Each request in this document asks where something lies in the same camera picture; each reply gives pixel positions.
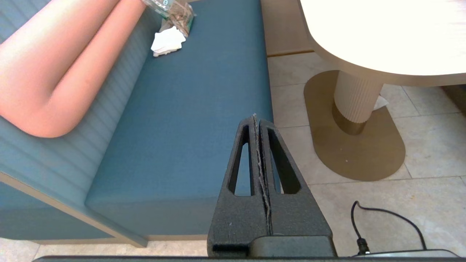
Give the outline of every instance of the white napkin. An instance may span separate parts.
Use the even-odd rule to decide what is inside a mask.
[[[155,33],[151,50],[154,51],[154,57],[166,55],[181,49],[181,43],[184,41],[186,41],[186,38],[183,34],[176,27],[172,27],[160,33]]]
[[[388,105],[388,101],[385,98],[383,98],[381,96],[378,96],[376,104],[374,105],[374,110],[372,110],[372,111],[375,111],[375,110],[377,110],[379,108],[382,108],[382,107],[384,107],[386,105]]]

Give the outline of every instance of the blue backrest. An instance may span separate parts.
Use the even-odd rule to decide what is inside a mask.
[[[48,2],[0,0],[1,42]],[[159,20],[150,10],[144,12],[90,110],[69,134],[36,138],[0,117],[0,172],[61,202],[83,206]]]

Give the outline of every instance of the fluted pedestal base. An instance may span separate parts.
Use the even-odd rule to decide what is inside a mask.
[[[372,112],[382,84],[339,73],[320,73],[304,88],[314,150],[344,177],[386,178],[403,164],[405,148],[387,108]]]

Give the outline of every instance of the cable connector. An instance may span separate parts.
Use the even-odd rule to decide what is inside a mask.
[[[367,242],[364,238],[357,239],[357,247],[359,248],[358,255],[366,255],[370,254],[369,247],[367,246]]]

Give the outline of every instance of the white tabletop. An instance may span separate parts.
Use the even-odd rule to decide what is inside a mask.
[[[384,83],[466,83],[466,0],[301,0],[314,50]]]

